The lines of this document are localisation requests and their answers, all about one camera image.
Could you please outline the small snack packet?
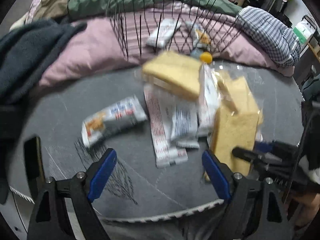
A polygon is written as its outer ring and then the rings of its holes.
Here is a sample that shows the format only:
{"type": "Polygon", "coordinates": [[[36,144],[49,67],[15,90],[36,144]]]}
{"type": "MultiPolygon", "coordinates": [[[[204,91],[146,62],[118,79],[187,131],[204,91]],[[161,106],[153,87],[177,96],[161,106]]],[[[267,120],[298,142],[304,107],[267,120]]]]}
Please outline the small snack packet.
{"type": "Polygon", "coordinates": [[[203,26],[197,22],[186,21],[186,27],[193,39],[193,47],[199,49],[210,49],[211,38],[203,26]]]}

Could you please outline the green white box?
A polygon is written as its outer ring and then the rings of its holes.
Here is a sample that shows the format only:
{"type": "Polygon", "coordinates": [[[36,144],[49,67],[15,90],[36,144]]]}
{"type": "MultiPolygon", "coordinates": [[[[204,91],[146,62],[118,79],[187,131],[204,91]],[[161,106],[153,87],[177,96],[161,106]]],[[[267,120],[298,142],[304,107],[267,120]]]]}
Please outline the green white box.
{"type": "Polygon", "coordinates": [[[302,46],[306,45],[310,41],[315,31],[316,27],[314,27],[306,19],[303,19],[302,21],[298,22],[293,29],[293,32],[298,37],[302,46]]]}

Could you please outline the dark teal fleece blanket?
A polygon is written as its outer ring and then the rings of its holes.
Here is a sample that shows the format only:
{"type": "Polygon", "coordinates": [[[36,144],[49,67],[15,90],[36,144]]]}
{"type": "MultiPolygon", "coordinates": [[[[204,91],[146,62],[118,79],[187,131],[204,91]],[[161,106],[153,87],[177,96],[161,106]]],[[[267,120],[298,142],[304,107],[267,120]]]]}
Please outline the dark teal fleece blanket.
{"type": "Polygon", "coordinates": [[[5,163],[20,137],[29,93],[85,22],[59,24],[39,20],[1,38],[1,204],[9,193],[5,163]]]}

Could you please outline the long white red snack packet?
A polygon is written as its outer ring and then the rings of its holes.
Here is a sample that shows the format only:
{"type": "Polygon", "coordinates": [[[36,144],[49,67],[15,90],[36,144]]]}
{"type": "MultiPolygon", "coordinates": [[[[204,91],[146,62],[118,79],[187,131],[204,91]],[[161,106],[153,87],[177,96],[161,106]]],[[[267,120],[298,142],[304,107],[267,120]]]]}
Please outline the long white red snack packet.
{"type": "Polygon", "coordinates": [[[172,106],[164,101],[161,90],[152,85],[144,86],[144,98],[149,112],[157,168],[186,162],[186,149],[179,148],[171,142],[172,106]]]}

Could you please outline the small white snack sachet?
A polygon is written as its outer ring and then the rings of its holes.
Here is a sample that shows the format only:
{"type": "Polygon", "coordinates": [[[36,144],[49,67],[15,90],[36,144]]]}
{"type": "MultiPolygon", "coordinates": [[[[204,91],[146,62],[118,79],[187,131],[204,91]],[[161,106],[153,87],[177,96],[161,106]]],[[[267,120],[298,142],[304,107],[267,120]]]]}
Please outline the small white snack sachet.
{"type": "Polygon", "coordinates": [[[177,147],[199,149],[197,107],[194,102],[178,101],[172,108],[170,141],[177,147]]]}

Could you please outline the orange picture snack packet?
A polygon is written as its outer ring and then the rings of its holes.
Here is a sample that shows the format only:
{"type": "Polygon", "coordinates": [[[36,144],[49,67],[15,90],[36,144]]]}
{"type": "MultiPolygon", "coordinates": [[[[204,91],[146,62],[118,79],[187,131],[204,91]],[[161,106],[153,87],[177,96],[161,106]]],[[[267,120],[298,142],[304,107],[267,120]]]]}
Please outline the orange picture snack packet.
{"type": "Polygon", "coordinates": [[[82,142],[90,148],[102,139],[148,119],[136,96],[124,98],[82,122],[82,142]]]}

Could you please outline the bagged toast slice top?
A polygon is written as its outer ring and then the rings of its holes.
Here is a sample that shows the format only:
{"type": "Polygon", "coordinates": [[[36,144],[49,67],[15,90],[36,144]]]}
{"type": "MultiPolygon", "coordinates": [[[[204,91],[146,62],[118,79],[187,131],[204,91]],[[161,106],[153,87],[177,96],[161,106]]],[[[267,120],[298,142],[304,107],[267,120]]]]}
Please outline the bagged toast slice top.
{"type": "Polygon", "coordinates": [[[146,81],[188,101],[200,96],[202,62],[174,51],[163,51],[142,65],[146,81]]]}

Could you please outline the bagged toast slice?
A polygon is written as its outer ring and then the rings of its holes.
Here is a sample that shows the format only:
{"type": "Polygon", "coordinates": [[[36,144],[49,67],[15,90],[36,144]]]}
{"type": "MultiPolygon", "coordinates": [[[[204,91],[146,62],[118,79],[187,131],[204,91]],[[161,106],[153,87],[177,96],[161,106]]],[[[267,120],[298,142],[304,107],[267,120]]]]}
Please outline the bagged toast slice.
{"type": "Polygon", "coordinates": [[[163,51],[142,65],[146,81],[188,101],[200,96],[202,62],[174,51],[163,51]]]}
{"type": "Polygon", "coordinates": [[[235,147],[253,150],[258,121],[258,113],[235,114],[224,104],[217,111],[209,149],[232,172],[248,175],[249,162],[236,158],[232,150],[235,147]]]}
{"type": "Polygon", "coordinates": [[[263,110],[258,106],[246,78],[232,79],[227,71],[212,72],[217,79],[217,86],[227,108],[235,114],[256,113],[258,125],[263,123],[263,110]]]}

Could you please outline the khaki cloth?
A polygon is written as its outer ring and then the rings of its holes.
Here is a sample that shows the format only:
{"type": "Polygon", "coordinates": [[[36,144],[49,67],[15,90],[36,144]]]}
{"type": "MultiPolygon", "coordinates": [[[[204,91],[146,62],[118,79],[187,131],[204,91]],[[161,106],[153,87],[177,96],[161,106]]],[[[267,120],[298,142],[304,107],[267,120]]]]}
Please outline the khaki cloth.
{"type": "Polygon", "coordinates": [[[33,21],[42,18],[60,18],[68,14],[68,0],[40,0],[33,21]]]}

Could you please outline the black smartphone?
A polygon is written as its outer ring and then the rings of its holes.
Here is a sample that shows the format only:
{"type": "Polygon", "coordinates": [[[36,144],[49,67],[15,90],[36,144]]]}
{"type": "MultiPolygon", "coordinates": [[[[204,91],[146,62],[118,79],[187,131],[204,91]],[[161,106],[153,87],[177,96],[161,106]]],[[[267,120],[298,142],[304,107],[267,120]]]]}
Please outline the black smartphone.
{"type": "Polygon", "coordinates": [[[37,200],[40,189],[46,182],[43,169],[41,139],[33,136],[26,140],[23,145],[24,166],[27,176],[28,187],[33,201],[37,200]]]}

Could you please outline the white red sachet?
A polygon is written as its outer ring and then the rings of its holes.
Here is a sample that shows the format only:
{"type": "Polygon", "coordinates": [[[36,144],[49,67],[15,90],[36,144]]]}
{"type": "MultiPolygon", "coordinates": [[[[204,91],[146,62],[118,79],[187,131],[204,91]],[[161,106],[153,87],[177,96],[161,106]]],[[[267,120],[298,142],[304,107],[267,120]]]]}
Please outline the white red sachet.
{"type": "Polygon", "coordinates": [[[164,49],[167,43],[173,38],[176,30],[182,22],[173,18],[165,18],[159,26],[150,34],[146,44],[153,48],[164,49]]]}

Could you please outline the pink quilt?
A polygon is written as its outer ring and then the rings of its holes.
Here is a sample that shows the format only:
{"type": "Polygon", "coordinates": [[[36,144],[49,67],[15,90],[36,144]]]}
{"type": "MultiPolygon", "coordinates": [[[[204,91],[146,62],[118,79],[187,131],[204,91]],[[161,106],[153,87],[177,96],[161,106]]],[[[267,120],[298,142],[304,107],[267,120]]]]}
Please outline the pink quilt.
{"type": "MultiPolygon", "coordinates": [[[[42,74],[40,81],[36,84],[37,89],[55,87],[69,80],[141,65],[156,56],[156,53],[148,53],[142,59],[134,57],[126,60],[109,16],[91,17],[71,24],[80,22],[87,24],[86,29],[70,39],[58,58],[42,74]]],[[[289,67],[276,65],[261,46],[236,25],[235,18],[229,19],[228,22],[235,22],[235,29],[231,31],[235,38],[225,50],[219,53],[212,53],[208,49],[202,50],[210,52],[213,57],[251,67],[270,68],[286,77],[293,75],[295,65],[289,67]]]]}

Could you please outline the blue checkered pillow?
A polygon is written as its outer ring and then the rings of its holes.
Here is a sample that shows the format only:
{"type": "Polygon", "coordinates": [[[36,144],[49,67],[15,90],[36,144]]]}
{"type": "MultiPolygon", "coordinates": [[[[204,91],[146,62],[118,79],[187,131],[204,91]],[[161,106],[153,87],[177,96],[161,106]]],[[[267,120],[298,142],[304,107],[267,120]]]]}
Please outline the blue checkered pillow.
{"type": "Polygon", "coordinates": [[[247,6],[236,15],[236,25],[280,67],[294,66],[300,58],[300,41],[291,28],[269,12],[247,6]]]}

